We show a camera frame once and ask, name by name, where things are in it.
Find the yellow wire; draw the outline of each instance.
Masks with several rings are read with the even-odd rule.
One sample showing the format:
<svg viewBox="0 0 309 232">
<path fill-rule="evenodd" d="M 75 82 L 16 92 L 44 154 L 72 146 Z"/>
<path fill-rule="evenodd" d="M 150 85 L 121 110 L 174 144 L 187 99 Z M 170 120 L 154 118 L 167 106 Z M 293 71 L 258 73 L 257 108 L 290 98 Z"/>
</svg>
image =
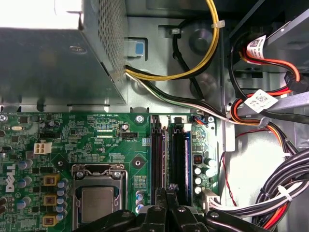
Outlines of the yellow wire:
<svg viewBox="0 0 309 232">
<path fill-rule="evenodd" d="M 216 7 L 213 3 L 213 0 L 206 0 L 206 3 L 207 3 L 209 10 L 211 12 L 213 24 L 218 23 L 219 17 L 218 17 Z M 213 36 L 212 36 L 211 45 L 209 46 L 209 49 L 208 49 L 206 55 L 204 56 L 204 58 L 202 59 L 202 61 L 196 67 L 194 67 L 192 70 L 189 70 L 185 73 L 180 73 L 180 74 L 171 75 L 171 76 L 149 76 L 149 75 L 145 75 L 145 74 L 141 74 L 141 73 L 138 73 L 138 72 L 131 71 L 129 69 L 126 69 L 126 72 L 135 76 L 138 79 L 147 80 L 147 81 L 167 81 L 167 80 L 173 80 L 173 79 L 177 79 L 177 78 L 192 74 L 195 71 L 202 68 L 207 62 L 209 62 L 210 58 L 215 53 L 216 47 L 217 47 L 218 42 L 219 42 L 219 32 L 220 32 L 220 30 L 218 28 L 216 28 L 216 27 L 213 28 Z"/>
</svg>

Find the integrated circuit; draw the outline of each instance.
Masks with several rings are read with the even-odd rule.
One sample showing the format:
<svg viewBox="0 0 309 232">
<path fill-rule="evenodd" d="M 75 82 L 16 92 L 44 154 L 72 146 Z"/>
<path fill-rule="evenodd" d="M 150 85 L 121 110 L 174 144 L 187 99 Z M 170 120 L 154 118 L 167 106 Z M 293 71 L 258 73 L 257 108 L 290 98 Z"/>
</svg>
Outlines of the integrated circuit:
<svg viewBox="0 0 309 232">
<path fill-rule="evenodd" d="M 113 187 L 83 188 L 82 221 L 89 223 L 113 212 Z"/>
</svg>

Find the white power connector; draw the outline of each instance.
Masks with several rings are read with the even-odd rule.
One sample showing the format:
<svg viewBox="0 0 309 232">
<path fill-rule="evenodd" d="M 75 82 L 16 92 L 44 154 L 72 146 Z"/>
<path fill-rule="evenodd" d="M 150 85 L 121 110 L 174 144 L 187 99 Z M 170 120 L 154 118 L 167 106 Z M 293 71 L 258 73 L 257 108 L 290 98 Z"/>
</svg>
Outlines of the white power connector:
<svg viewBox="0 0 309 232">
<path fill-rule="evenodd" d="M 218 203 L 220 202 L 220 197 L 217 194 L 215 194 L 213 191 L 211 191 L 210 189 L 204 189 L 201 192 L 201 196 L 202 198 L 200 200 L 200 203 L 205 213 L 211 210 L 211 206 L 210 206 L 211 200 L 216 201 Z"/>
<path fill-rule="evenodd" d="M 46 155 L 52 153 L 53 143 L 37 143 L 34 144 L 33 153 L 38 155 Z"/>
</svg>

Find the cable bundle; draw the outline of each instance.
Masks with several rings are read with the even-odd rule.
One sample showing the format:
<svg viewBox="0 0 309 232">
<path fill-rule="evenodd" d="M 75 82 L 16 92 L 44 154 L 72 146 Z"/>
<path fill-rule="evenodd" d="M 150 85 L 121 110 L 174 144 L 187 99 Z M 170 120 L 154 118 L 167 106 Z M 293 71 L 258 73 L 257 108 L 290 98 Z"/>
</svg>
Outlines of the cable bundle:
<svg viewBox="0 0 309 232">
<path fill-rule="evenodd" d="M 308 177 L 309 149 L 306 149 L 290 157 L 275 170 L 262 187 L 256 204 L 247 207 L 223 206 L 214 201 L 211 204 L 213 208 L 235 216 L 254 217 L 254 224 L 272 230 L 286 214 L 290 200 L 307 189 Z M 279 186 L 284 186 L 288 194 L 280 193 Z"/>
</svg>

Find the green circuit board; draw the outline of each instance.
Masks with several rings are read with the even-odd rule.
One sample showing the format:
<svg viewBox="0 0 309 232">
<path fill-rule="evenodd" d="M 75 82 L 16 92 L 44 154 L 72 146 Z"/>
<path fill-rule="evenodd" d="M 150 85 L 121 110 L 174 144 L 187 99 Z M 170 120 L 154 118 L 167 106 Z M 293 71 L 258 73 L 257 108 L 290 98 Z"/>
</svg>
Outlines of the green circuit board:
<svg viewBox="0 0 309 232">
<path fill-rule="evenodd" d="M 186 114 L 184 117 L 190 122 L 193 115 Z M 214 127 L 208 128 L 193 121 L 192 135 L 192 155 L 199 153 L 203 159 L 207 156 L 216 159 Z M 104 193 L 112 197 L 113 210 L 127 208 L 137 212 L 136 194 L 139 192 L 143 196 L 139 204 L 149 205 L 150 137 L 150 114 L 0 115 L 0 197 L 6 200 L 0 206 L 0 232 L 72 231 L 74 224 L 91 220 L 80 215 L 76 208 L 75 199 L 82 194 L 95 196 L 96 193 Z M 93 184 L 96 186 L 91 189 L 94 192 L 78 187 L 80 180 L 74 168 L 81 167 L 79 165 L 87 165 L 84 175 L 90 176 L 91 173 L 93 178 L 100 175 L 99 181 L 109 181 L 109 184 Z M 204 163 L 197 166 L 206 167 Z M 117 170 L 121 170 L 122 174 L 120 179 L 115 180 Z M 204 188 L 217 192 L 216 176 L 202 178 Z M 61 180 L 65 180 L 64 188 L 57 185 Z M 119 186 L 116 188 L 111 180 Z M 65 203 L 61 209 L 57 202 L 62 195 Z M 123 200 L 116 204 L 119 195 Z M 193 204 L 198 207 L 198 198 L 195 197 Z M 59 214 L 63 219 L 58 221 Z"/>
</svg>

